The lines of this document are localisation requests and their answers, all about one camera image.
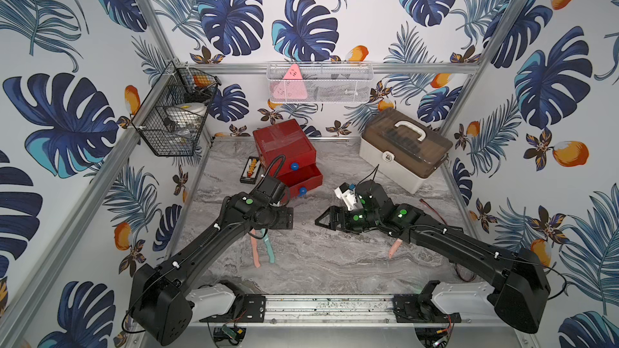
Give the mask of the teal fruit knife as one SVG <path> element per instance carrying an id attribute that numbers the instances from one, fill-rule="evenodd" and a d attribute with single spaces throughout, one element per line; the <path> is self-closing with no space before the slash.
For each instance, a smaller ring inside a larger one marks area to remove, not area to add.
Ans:
<path id="1" fill-rule="evenodd" d="M 268 256 L 269 256 L 269 262 L 271 264 L 275 264 L 276 256 L 275 256 L 274 250 L 272 248 L 272 243 L 270 241 L 267 229 L 263 230 L 263 242 L 264 242 L 264 245 L 266 247 L 266 250 L 267 250 L 267 253 L 268 253 Z"/>

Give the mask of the red three-drawer cabinet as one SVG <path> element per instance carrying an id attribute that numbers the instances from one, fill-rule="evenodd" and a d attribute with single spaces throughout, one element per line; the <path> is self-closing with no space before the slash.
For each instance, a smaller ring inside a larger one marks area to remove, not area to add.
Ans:
<path id="1" fill-rule="evenodd" d="M 269 175 L 289 188 L 291 198 L 304 196 L 322 185 L 317 151 L 296 120 L 255 130 L 253 138 L 264 167 L 269 167 L 278 156 L 285 157 L 277 161 Z"/>

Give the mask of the pink fruit knife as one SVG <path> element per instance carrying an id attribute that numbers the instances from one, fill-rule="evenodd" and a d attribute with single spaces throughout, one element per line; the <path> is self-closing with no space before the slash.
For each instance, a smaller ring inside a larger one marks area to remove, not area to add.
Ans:
<path id="1" fill-rule="evenodd" d="M 258 252 L 258 241 L 256 238 L 250 236 L 251 240 L 251 252 L 252 252 L 252 260 L 255 268 L 260 268 L 260 256 Z"/>
<path id="2" fill-rule="evenodd" d="M 401 239 L 397 239 L 393 245 L 391 246 L 391 248 L 388 251 L 388 258 L 389 259 L 393 259 L 393 256 L 395 256 L 395 254 L 397 253 L 398 249 L 400 248 L 400 246 L 402 245 L 402 240 Z"/>

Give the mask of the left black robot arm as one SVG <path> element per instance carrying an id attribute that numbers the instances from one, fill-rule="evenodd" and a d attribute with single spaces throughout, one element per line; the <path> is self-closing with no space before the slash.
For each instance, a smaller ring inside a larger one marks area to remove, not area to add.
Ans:
<path id="1" fill-rule="evenodd" d="M 188 298 L 193 282 L 238 239 L 254 230 L 254 238 L 270 230 L 293 228 L 288 187 L 271 175 L 280 172 L 286 157 L 277 156 L 249 193 L 223 200 L 219 216 L 188 246 L 164 262 L 143 265 L 134 275 L 127 315 L 161 346 L 185 331 L 198 304 Z"/>

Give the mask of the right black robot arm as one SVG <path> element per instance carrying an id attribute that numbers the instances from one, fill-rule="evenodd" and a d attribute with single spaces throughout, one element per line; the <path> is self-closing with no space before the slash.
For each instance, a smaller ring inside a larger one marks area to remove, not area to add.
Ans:
<path id="1" fill-rule="evenodd" d="M 371 180 L 356 188 L 342 184 L 335 191 L 344 206 L 330 206 L 315 220 L 316 226 L 355 235 L 378 230 L 437 252 L 492 286 L 487 298 L 499 319 L 521 332 L 538 332 L 551 285 L 533 251 L 510 251 L 483 243 L 417 207 L 394 203 Z"/>

